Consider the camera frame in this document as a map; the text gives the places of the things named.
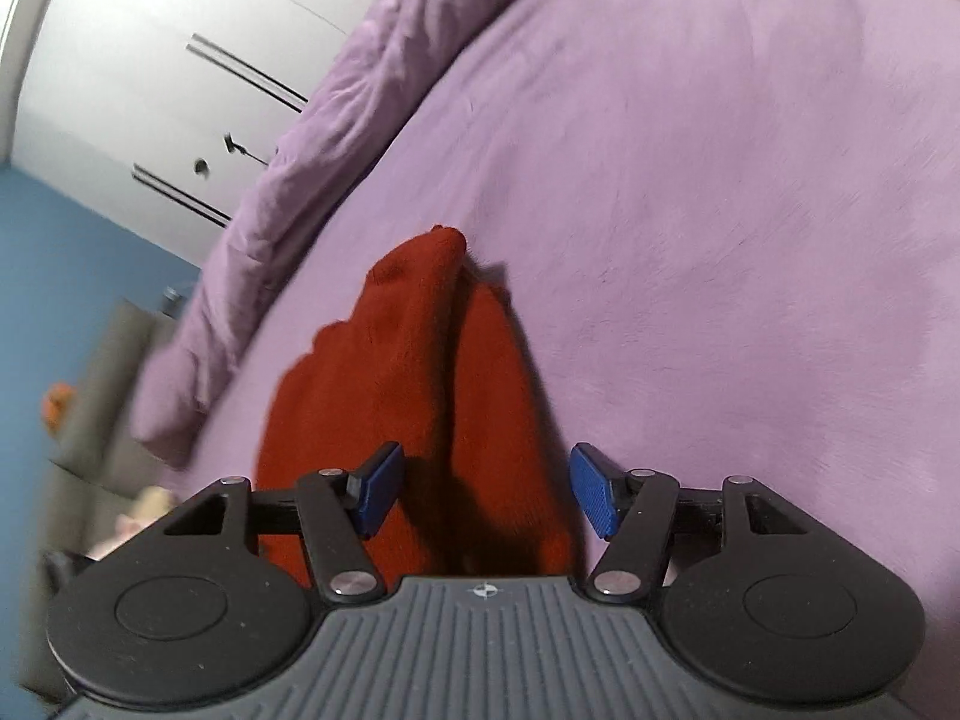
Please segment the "lavender bedsheet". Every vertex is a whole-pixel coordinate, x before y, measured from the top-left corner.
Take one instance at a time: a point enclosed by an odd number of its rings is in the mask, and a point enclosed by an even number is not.
[[[437,223],[509,288],[555,446],[837,529],[922,597],[905,694],[953,717],[960,0],[515,0],[325,223],[181,488],[253,472],[280,376]]]
[[[131,410],[147,449],[184,466],[251,337],[323,221],[434,82],[513,0],[375,0],[203,265],[174,341]]]

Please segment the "metal screw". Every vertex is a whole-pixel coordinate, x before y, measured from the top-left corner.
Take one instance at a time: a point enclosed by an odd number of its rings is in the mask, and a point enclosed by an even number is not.
[[[593,580],[593,586],[604,595],[629,595],[641,584],[640,577],[630,571],[604,571]]]
[[[341,571],[330,580],[337,595],[363,595],[376,587],[376,577],[368,571]]]

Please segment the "stuffed toy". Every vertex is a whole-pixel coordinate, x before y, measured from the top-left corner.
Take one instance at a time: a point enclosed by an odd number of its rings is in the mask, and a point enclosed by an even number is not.
[[[64,426],[66,413],[73,402],[76,390],[66,382],[56,382],[47,389],[40,401],[40,418],[47,433],[56,438],[61,427]]]
[[[176,496],[170,490],[157,487],[143,488],[133,502],[130,512],[118,515],[113,537],[95,545],[86,553],[86,556],[90,560],[102,560],[144,528],[157,522],[174,507],[176,507]]]

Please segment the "round black pad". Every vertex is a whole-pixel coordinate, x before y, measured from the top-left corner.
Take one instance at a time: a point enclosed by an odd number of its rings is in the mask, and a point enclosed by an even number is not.
[[[754,536],[686,570],[661,626],[723,688],[777,704],[838,704],[888,688],[923,641],[903,581],[839,538]]]
[[[196,637],[227,613],[227,594],[197,577],[157,577],[135,584],[117,602],[117,620],[155,641]]]
[[[269,678],[309,622],[301,587],[242,544],[144,532],[54,597],[47,632],[79,690],[174,709]]]
[[[802,574],[758,581],[743,596],[755,623],[788,638],[828,637],[846,628],[856,603],[841,584]]]

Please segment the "blue wall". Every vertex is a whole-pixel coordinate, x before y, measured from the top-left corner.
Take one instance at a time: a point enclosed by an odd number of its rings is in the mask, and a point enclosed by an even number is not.
[[[43,713],[13,683],[20,578],[52,443],[38,404],[76,381],[118,298],[155,307],[197,269],[0,166],[0,719]]]

